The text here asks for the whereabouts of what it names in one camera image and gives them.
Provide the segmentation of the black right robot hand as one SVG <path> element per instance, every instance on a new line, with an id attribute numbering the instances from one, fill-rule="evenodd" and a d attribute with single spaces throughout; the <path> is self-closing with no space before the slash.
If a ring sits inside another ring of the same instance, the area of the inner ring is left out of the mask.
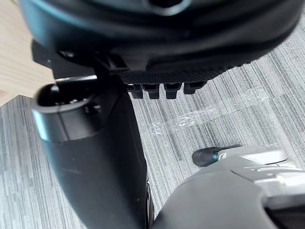
<path id="1" fill-rule="evenodd" d="M 32 115 L 89 229 L 302 229 L 305 172 L 281 149 L 193 153 L 200 170 L 154 214 L 132 99 L 194 94 L 296 27 L 302 0 L 22 0 L 33 60 L 53 72 Z"/>

